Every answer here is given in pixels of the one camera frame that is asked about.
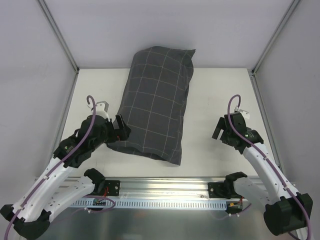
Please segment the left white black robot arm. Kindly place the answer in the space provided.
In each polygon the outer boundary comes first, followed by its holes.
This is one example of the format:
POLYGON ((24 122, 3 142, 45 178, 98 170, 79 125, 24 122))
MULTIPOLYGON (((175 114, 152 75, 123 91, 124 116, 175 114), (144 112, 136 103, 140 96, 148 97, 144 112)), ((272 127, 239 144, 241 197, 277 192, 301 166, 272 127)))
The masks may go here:
POLYGON ((91 168, 65 191, 56 193, 58 187, 98 147, 129 138, 131 129, 121 115, 116 116, 116 122, 117 128, 108 118, 88 116, 74 134, 60 142, 48 166, 31 189, 18 202, 5 204, 1 208, 0 214, 21 236, 30 240, 38 238, 74 202, 86 195, 100 195, 104 191, 104 175, 91 168))

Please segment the dark grey checked pillowcase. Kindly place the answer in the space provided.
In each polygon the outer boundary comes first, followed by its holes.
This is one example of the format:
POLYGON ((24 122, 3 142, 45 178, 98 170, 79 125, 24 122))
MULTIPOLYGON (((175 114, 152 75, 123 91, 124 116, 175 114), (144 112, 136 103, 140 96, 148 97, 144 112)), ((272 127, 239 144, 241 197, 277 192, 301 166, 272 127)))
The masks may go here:
POLYGON ((131 132, 127 140, 109 143, 108 148, 181 164, 195 52, 152 46, 135 53, 117 112, 131 132))

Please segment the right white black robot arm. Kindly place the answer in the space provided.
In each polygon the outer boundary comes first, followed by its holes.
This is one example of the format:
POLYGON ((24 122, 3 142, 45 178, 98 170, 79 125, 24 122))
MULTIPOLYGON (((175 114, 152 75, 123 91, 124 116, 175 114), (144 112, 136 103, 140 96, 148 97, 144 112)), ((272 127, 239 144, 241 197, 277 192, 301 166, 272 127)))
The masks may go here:
POLYGON ((313 200, 301 194, 270 157, 259 133, 246 126, 243 115, 236 111, 220 117, 212 138, 233 147, 254 168, 262 181, 262 190, 243 172, 226 175, 222 183, 209 183, 210 197, 245 198, 259 208, 268 230, 275 236, 307 228, 311 238, 310 216, 313 200))

